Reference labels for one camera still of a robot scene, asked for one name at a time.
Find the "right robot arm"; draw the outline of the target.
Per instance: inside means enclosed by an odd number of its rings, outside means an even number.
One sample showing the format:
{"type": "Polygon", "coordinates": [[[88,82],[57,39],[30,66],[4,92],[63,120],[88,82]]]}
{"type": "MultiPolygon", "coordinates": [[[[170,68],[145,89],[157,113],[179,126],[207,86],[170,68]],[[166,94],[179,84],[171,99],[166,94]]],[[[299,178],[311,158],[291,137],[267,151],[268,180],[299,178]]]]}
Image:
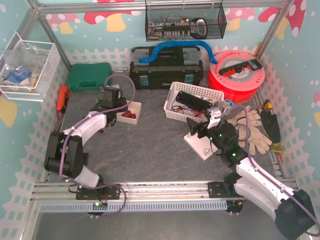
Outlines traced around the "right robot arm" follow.
{"type": "Polygon", "coordinates": [[[227,195],[240,195],[262,209],[274,221],[277,229],[288,240],[296,240],[306,234],[319,237],[309,230],[319,226],[311,198],[307,192],[298,191],[285,185],[265,171],[238,144],[238,130],[232,123],[221,123],[221,112],[212,112],[206,122],[198,123],[188,117],[189,133],[184,137],[198,154],[206,140],[204,151],[214,152],[232,169],[224,178],[223,189],[227,195]]]}

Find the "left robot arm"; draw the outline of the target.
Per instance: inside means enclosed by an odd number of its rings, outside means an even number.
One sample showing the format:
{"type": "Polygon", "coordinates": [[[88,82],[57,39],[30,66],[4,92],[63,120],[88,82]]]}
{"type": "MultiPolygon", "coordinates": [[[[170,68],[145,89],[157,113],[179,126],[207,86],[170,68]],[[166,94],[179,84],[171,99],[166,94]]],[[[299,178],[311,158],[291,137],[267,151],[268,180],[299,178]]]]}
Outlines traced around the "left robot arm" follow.
{"type": "Polygon", "coordinates": [[[50,134],[44,160],[44,169],[55,173],[61,180],[95,189],[102,178],[87,168],[84,144],[97,132],[113,126],[117,113],[128,109],[123,91],[117,87],[106,87],[102,98],[78,123],[64,131],[50,134]]]}

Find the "white peg board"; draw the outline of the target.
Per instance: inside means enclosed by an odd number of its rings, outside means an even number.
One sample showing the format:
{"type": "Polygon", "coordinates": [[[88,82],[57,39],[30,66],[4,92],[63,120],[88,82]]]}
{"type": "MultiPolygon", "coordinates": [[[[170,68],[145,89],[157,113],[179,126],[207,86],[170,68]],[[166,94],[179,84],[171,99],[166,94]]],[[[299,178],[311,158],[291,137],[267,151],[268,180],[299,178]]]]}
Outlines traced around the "white peg board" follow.
{"type": "Polygon", "coordinates": [[[200,156],[203,161],[206,161],[213,153],[217,153],[218,149],[211,141],[205,136],[198,138],[198,134],[191,135],[189,132],[183,139],[187,144],[200,156]]]}

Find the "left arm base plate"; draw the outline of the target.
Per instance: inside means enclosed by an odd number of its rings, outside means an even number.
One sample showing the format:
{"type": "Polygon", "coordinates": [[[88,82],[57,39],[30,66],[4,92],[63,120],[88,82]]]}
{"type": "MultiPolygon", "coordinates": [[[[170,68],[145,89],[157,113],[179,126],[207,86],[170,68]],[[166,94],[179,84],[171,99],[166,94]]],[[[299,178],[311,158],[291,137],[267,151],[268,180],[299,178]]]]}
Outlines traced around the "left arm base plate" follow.
{"type": "Polygon", "coordinates": [[[76,200],[119,200],[121,190],[118,186],[108,185],[98,189],[90,189],[86,187],[78,187],[76,191],[76,200]]]}

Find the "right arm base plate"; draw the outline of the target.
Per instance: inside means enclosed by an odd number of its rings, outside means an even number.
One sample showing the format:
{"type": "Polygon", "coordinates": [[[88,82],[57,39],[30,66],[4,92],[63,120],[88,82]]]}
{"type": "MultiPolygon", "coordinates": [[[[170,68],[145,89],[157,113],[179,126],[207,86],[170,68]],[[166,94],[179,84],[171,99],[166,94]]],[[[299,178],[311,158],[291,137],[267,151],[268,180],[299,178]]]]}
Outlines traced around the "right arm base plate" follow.
{"type": "Polygon", "coordinates": [[[207,183],[209,198],[231,198],[236,197],[237,193],[231,183],[225,181],[212,181],[207,183]]]}

